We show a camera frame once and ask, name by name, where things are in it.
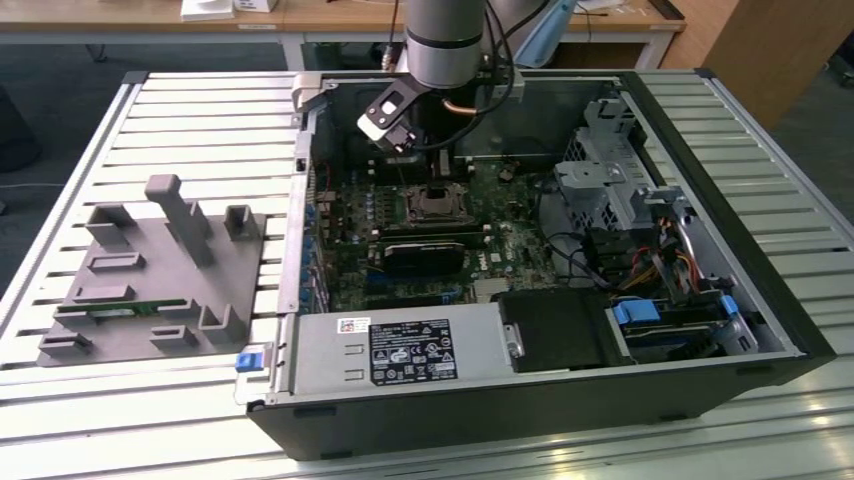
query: metal table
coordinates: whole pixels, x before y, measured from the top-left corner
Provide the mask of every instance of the metal table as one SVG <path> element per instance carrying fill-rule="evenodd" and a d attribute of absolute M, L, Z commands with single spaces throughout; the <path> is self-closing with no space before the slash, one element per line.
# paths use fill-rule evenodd
<path fill-rule="evenodd" d="M 305 70 L 303 45 L 309 43 L 387 42 L 387 33 L 372 32 L 280 32 L 275 25 L 240 25 L 240 32 L 1 32 L 0 45 L 153 45 L 153 44 L 212 44 L 212 43 L 272 43 L 281 45 L 287 68 Z M 652 69 L 667 53 L 675 35 L 674 30 L 655 29 L 646 32 L 567 32 L 560 43 L 634 43 L 642 44 L 635 68 Z M 401 33 L 395 41 L 405 41 Z"/>
<path fill-rule="evenodd" d="M 822 327 L 836 361 L 695 420 L 313 463 L 285 458 L 243 417 L 233 355 L 36 367 L 40 337 L 91 241 L 80 224 L 99 202 L 131 202 L 132 215 L 157 215 L 143 201 L 153 173 L 181 176 L 183 195 L 201 201 L 205 213 L 247 203 L 269 216 L 252 341 L 275 333 L 295 166 L 293 74 L 152 74 L 120 88 L 0 303 L 3 477 L 842 475 L 854 467 L 851 227 L 716 80 L 692 72 L 643 73 L 643 79 Z M 654 146 L 650 151 L 658 158 Z"/>

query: dark floor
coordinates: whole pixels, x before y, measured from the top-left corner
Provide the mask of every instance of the dark floor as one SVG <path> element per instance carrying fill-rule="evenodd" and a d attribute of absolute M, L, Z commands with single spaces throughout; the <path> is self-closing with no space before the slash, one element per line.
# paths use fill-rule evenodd
<path fill-rule="evenodd" d="M 0 294 L 15 275 L 64 183 L 129 70 L 257 71 L 284 69 L 275 45 L 111 46 L 92 63 L 83 46 L 0 46 L 0 85 L 44 147 L 36 164 L 0 174 Z M 854 219 L 854 90 L 822 74 L 774 131 L 774 137 L 842 212 Z"/>

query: metal frame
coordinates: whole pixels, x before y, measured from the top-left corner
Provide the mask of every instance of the metal frame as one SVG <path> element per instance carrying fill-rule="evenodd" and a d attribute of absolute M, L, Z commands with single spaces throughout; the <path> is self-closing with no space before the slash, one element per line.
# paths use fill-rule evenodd
<path fill-rule="evenodd" d="M 560 43 L 642 43 L 643 51 L 635 68 L 658 68 L 667 47 L 672 41 L 672 30 L 650 30 L 647 32 L 567 32 Z M 139 33 L 139 32 L 0 32 L 0 44 L 11 45 L 144 45 L 171 43 L 276 43 L 291 71 L 305 70 L 303 45 L 313 42 L 384 42 L 388 35 L 380 32 L 187 32 L 187 33 Z M 404 36 L 397 33 L 396 41 Z"/>

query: warning label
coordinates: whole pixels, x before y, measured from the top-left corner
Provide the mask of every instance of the warning label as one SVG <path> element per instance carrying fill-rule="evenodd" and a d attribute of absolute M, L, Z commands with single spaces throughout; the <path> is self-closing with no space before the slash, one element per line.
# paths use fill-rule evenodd
<path fill-rule="evenodd" d="M 371 381 L 400 385 L 456 378 L 448 320 L 371 325 Z"/>

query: blue latch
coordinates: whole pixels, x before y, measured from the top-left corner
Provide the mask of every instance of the blue latch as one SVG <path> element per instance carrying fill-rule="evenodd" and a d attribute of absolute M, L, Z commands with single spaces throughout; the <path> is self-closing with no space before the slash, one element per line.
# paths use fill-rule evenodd
<path fill-rule="evenodd" d="M 720 297 L 720 305 L 723 305 L 723 309 L 726 310 L 726 314 L 730 317 L 732 315 L 738 314 L 738 304 L 735 303 L 735 299 L 731 296 L 723 295 Z"/>
<path fill-rule="evenodd" d="M 655 308 L 652 300 L 626 300 L 614 307 L 616 323 L 658 322 L 662 317 Z"/>
<path fill-rule="evenodd" d="M 264 370 L 264 352 L 248 352 L 237 354 L 235 363 L 237 373 L 259 372 Z"/>

